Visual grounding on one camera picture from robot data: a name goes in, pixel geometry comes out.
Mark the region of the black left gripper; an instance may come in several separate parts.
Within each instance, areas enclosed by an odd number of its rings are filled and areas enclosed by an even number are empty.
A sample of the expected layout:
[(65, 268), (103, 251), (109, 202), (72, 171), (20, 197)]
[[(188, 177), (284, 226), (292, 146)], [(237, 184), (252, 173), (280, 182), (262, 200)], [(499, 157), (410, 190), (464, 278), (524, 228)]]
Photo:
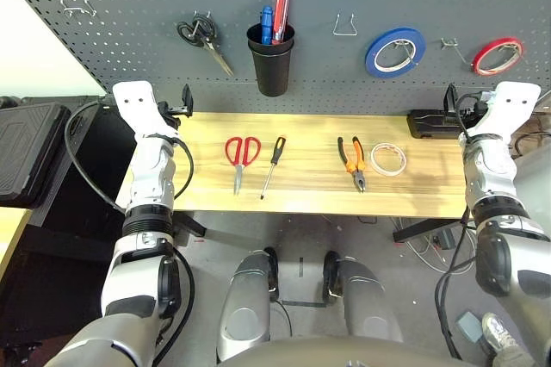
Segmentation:
[(157, 103), (159, 114), (164, 122), (171, 128), (179, 129), (181, 125), (180, 115), (184, 114), (186, 117), (191, 117), (193, 115), (194, 99), (188, 84), (183, 86), (182, 103), (182, 111), (170, 108), (166, 101)]

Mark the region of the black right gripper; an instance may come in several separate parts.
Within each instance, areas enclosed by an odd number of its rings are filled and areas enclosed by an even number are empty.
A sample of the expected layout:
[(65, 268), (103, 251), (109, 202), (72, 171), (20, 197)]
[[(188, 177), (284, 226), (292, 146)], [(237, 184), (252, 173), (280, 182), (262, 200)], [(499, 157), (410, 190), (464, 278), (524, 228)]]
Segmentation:
[(467, 99), (461, 103), (457, 102), (457, 90), (453, 83), (450, 83), (444, 93), (443, 111), (446, 116), (458, 116), (461, 118), (456, 123), (465, 128), (474, 127), (486, 114), (487, 103), (478, 100)]

